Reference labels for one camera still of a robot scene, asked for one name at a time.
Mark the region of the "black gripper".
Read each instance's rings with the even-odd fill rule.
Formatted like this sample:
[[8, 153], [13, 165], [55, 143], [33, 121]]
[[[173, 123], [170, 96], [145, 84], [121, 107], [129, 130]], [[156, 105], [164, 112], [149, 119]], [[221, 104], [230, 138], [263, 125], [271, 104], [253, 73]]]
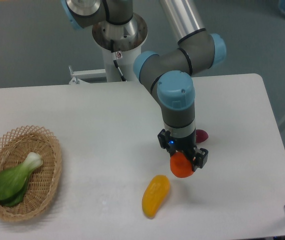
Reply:
[[157, 135], [159, 145], [166, 150], [170, 156], [174, 152], [181, 152], [185, 155], [191, 155], [190, 162], [192, 171], [202, 169], [208, 160], [209, 151], [205, 148], [197, 148], [196, 130], [184, 137], [173, 137], [169, 130], [162, 129]]

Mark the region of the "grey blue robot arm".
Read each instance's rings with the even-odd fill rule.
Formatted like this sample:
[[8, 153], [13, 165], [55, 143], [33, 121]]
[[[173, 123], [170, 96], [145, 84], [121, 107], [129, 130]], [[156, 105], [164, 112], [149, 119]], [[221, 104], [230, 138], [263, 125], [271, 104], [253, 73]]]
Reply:
[[218, 34], [207, 32], [194, 2], [160, 2], [178, 45], [165, 55], [141, 50], [148, 27], [131, 0], [63, 0], [61, 5], [75, 29], [92, 28], [107, 81], [139, 82], [160, 106], [164, 128], [157, 138], [170, 154], [171, 171], [184, 178], [203, 168], [208, 151], [197, 147], [192, 77], [222, 62], [227, 49]]

